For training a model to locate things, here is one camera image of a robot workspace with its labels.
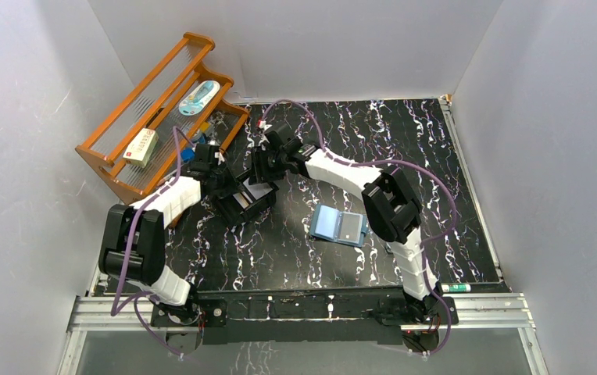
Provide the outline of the blue card holder wallet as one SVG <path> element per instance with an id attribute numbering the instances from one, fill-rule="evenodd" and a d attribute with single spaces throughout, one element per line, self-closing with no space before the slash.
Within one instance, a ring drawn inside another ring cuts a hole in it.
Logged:
<path id="1" fill-rule="evenodd" d="M 332 243 L 356 248 L 362 247 L 369 231 L 366 216 L 360 214 L 363 216 L 362 234 L 359 243 L 354 245 L 349 243 L 343 243 L 342 241 L 338 240 L 338 232 L 341 226 L 342 213 L 354 212 L 340 211 L 330 206 L 318 204 L 314 209 L 314 213 L 310 222 L 309 234 L 322 241 L 329 241 Z"/>

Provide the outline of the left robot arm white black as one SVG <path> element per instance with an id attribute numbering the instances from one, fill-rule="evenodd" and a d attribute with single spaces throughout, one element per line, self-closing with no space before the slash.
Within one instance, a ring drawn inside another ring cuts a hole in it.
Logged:
<path id="1" fill-rule="evenodd" d="M 209 196 L 234 192 L 237 187 L 220 148 L 196 145 L 194 158 L 184 173 L 141 201 L 110 208 L 99 270 L 154 294 L 159 302 L 170 305 L 170 315 L 178 323 L 193 324 L 201 306 L 191 298 L 195 287 L 166 264 L 166 229 L 192 206 Z"/>

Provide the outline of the black credit card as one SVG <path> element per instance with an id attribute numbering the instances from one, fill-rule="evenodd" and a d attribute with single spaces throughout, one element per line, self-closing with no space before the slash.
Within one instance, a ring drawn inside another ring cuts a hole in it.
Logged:
<path id="1" fill-rule="evenodd" d="M 350 212 L 342 213 L 338 240 L 343 243 L 358 244 L 362 234 L 362 223 L 362 215 Z"/>

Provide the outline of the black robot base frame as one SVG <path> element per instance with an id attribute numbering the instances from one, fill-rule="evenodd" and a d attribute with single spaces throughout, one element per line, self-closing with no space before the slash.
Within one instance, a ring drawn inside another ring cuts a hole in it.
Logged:
<path id="1" fill-rule="evenodd" d="M 239 342 L 372 341 L 429 354 L 462 330 L 515 330 L 525 350 L 537 348 L 534 321 L 521 293 L 448 292 L 425 313 L 409 307 L 399 287 L 207 291 L 194 313 L 176 313 L 142 298 L 115 316 L 110 298 L 80 297 L 68 332 L 83 337 L 140 333 L 171 353 Z"/>

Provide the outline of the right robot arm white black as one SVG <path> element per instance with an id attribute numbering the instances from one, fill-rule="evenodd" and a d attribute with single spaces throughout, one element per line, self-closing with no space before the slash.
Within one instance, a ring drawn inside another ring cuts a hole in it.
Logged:
<path id="1" fill-rule="evenodd" d="M 328 183 L 363 202 L 370 229 L 389 245 L 402 275 L 402 289 L 411 320 L 428 323 L 438 313 L 438 279 L 420 247 L 422 205 L 399 167 L 357 166 L 337 162 L 328 149 L 301 141 L 287 125 L 259 121 L 263 134 L 252 150 L 252 180 L 284 179 L 286 173 Z"/>

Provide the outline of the black plastic card box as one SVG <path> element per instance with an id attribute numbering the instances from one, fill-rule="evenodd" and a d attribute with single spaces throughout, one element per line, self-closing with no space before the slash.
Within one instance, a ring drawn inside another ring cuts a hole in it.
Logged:
<path id="1" fill-rule="evenodd" d="M 248 172 L 239 175 L 237 177 L 239 190 L 213 203 L 228 226 L 236 226 L 255 219 L 277 201 L 278 186 L 274 182 L 252 184 L 249 176 Z"/>

